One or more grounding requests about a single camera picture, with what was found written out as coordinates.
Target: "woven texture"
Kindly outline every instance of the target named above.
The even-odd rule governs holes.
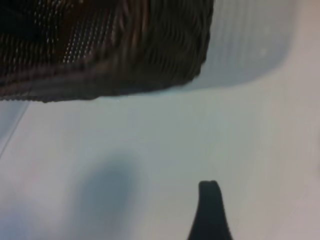
[[[213,0],[14,0],[39,41],[0,32],[0,100],[91,100],[181,86],[206,60]]]

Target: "white surface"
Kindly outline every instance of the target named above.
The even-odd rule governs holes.
[[[0,159],[0,225],[29,229],[19,239],[184,240],[199,181],[217,180],[235,240],[318,240],[320,1],[266,2],[217,1],[185,91],[30,104]]]

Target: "woven basket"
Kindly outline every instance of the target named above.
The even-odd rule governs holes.
[[[39,36],[0,32],[0,100],[158,91],[190,82],[206,59],[214,0],[13,2]]]

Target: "dark brown basket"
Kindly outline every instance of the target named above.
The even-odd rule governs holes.
[[[206,60],[214,0],[15,2],[40,40],[0,32],[0,100],[158,91],[190,82]]]

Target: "black object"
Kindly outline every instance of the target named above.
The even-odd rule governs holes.
[[[0,100],[57,102],[189,83],[206,60],[214,0],[0,0],[0,6]]]
[[[188,240],[232,240],[220,187],[216,181],[199,184],[199,203]]]
[[[38,42],[40,33],[33,22],[17,12],[14,4],[0,0],[0,33],[13,35],[29,42]]]

